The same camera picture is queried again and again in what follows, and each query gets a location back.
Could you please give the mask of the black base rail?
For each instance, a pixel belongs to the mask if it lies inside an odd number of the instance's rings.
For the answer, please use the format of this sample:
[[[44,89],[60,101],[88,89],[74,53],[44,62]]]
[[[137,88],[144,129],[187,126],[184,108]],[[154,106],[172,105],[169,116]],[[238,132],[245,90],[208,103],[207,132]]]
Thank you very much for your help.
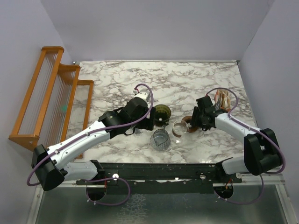
[[[107,194],[212,194],[214,185],[241,183],[235,174],[226,174],[220,163],[98,163],[96,173],[82,162],[73,164],[66,180],[75,180],[90,193]]]

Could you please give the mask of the clear glass dripper cone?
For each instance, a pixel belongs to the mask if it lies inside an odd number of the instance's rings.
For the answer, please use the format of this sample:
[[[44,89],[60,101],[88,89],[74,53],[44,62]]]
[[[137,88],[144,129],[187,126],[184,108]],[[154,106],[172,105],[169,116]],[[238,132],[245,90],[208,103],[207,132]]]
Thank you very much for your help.
[[[172,127],[172,135],[176,144],[181,144],[186,139],[186,135],[189,133],[187,124],[182,120],[174,122]]]

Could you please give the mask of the clear glass carafe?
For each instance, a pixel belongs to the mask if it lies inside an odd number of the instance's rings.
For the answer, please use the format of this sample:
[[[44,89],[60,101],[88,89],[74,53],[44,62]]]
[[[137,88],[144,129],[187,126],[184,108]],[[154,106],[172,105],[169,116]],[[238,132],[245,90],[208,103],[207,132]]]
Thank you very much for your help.
[[[166,131],[166,125],[157,129],[150,137],[150,146],[159,152],[168,150],[171,144],[171,140],[168,132]]]

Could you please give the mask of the dark green glass dripper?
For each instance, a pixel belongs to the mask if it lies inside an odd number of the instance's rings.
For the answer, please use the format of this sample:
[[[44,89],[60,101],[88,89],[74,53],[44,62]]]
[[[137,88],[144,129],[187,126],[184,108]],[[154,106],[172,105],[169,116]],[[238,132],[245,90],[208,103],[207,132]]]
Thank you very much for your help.
[[[156,126],[168,125],[171,117],[171,110],[168,106],[160,104],[155,106],[154,121]]]

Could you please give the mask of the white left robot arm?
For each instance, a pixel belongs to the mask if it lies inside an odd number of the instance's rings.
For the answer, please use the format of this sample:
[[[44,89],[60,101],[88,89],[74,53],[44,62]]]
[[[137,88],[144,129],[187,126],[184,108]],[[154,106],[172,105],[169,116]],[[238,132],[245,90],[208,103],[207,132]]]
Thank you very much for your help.
[[[93,184],[100,183],[103,172],[98,164],[88,161],[76,165],[72,160],[97,144],[126,135],[130,128],[152,130],[153,118],[147,118],[147,115],[155,109],[148,105],[149,98],[147,92],[140,92],[124,107],[105,112],[69,139],[49,147],[36,146],[31,166],[43,190],[52,190],[66,180],[86,179]]]

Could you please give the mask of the orange wooden rack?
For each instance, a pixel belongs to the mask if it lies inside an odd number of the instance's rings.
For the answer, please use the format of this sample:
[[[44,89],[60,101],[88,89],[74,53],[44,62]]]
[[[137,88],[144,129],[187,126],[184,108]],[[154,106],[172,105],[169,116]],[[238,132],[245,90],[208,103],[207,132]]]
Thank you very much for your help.
[[[75,95],[80,87],[87,87],[87,102],[83,123],[87,128],[94,82],[80,80],[80,66],[61,62],[64,48],[44,46],[41,49],[15,125],[9,140],[33,151],[39,144],[55,145],[70,134],[69,124]]]

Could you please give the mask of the brown wooden dripper collar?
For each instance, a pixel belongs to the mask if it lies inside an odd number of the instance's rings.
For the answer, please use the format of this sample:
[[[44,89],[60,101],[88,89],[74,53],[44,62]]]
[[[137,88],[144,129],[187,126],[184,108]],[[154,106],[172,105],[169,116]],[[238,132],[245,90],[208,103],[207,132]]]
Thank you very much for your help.
[[[185,116],[182,118],[182,121],[184,121],[188,126],[189,133],[194,133],[198,130],[198,127],[191,126],[191,120],[192,116]]]

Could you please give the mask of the orange coffee filter box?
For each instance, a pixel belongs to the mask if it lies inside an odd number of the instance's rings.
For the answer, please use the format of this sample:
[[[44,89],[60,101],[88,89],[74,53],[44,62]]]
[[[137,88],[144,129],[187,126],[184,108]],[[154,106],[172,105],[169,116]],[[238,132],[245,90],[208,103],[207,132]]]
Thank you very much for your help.
[[[229,92],[227,90],[217,90],[214,96],[214,102],[216,110],[223,109],[227,112],[231,110],[230,97]]]

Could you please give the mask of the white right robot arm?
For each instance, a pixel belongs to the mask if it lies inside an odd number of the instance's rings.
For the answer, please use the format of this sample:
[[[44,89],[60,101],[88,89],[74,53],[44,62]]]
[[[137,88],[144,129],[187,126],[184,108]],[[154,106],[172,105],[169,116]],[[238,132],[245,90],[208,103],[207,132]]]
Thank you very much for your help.
[[[235,119],[230,112],[217,110],[209,96],[199,98],[196,102],[191,119],[192,127],[203,131],[217,128],[243,144],[243,156],[220,162],[221,167],[214,172],[217,181],[226,182],[235,173],[260,175],[278,167],[281,167],[278,173],[284,170],[285,158],[271,129],[251,127]]]

